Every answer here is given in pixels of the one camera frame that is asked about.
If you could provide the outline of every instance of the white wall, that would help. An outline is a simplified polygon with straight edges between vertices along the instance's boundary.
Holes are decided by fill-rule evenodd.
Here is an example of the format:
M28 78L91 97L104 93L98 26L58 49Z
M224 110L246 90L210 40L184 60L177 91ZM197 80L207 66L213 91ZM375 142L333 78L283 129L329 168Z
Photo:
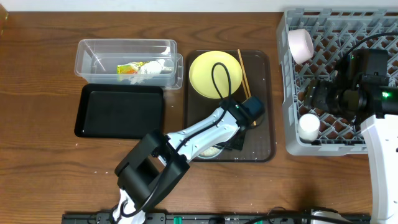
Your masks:
M0 0L8 11L277 12L287 7L385 7L398 0Z

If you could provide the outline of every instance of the yellow plate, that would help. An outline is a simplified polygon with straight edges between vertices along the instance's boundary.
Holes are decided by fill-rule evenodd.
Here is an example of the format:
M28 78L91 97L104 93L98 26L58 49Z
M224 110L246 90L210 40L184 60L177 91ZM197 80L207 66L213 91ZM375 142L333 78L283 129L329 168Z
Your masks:
M211 69L217 62L223 63L231 77L231 93L234 93L242 83L242 68L239 62L230 54L220 51L211 51L199 55L189 69L189 80L192 87L202 96L219 99L213 80ZM228 78L225 69L217 65L214 69L214 80L223 97L228 96Z

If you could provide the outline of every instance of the gray dish rack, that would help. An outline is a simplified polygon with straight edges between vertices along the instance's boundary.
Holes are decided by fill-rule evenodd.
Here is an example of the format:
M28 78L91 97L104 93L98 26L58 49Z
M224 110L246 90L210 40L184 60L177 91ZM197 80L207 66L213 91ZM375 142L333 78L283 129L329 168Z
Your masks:
M306 29L313 41L312 59L296 64L289 51L289 30ZM361 130L349 121L303 105L304 91L313 77L334 79L333 66L345 52L370 35L398 31L398 11L387 9L291 9L286 10L277 28L278 56L284 81L282 104L286 150L293 155L343 156L368 153ZM357 49L388 50L389 86L398 86L398 37L380 37ZM297 134L300 117L317 115L321 121L318 139L303 143Z

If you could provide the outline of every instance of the black tray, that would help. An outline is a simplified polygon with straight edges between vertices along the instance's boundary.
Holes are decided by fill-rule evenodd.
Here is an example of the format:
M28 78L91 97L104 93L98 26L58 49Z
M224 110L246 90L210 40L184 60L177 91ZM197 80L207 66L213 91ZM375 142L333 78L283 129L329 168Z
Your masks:
M192 87L189 81L189 68L193 61L201 54L209 50L196 50L187 59L185 71L185 103L184 103L184 126L185 128L207 118L217 109L220 100L209 99L201 96ZM224 50L239 61L237 50ZM243 143L243 149L223 150L214 159L194 159L197 162L267 162L275 156L275 134L272 115L271 75L269 70L269 59L260 50L242 50L242 60L251 94L257 96L265 105L265 115L257 121L261 125L256 129L249 130ZM241 85L232 97L236 101L243 102L243 86Z
M157 86L87 84L75 134L85 138L142 139L161 129L163 90Z

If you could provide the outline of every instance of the robotic arm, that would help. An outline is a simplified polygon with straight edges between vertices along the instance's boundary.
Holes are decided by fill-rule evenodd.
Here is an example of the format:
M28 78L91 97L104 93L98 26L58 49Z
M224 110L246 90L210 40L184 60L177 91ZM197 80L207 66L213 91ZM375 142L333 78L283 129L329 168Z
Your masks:
M372 224L398 223L398 88L388 87L387 51L362 49L336 65L334 82L312 80L304 105L361 125L373 190Z
M255 96L241 104L228 99L208 118L187 129L165 136L160 131L147 134L115 169L121 199L113 212L114 221L141 224L143 212L172 191L189 170L192 159L215 144L245 133L263 114L264 105ZM165 169L159 172L149 156L158 157ZM138 209L143 212L126 215Z

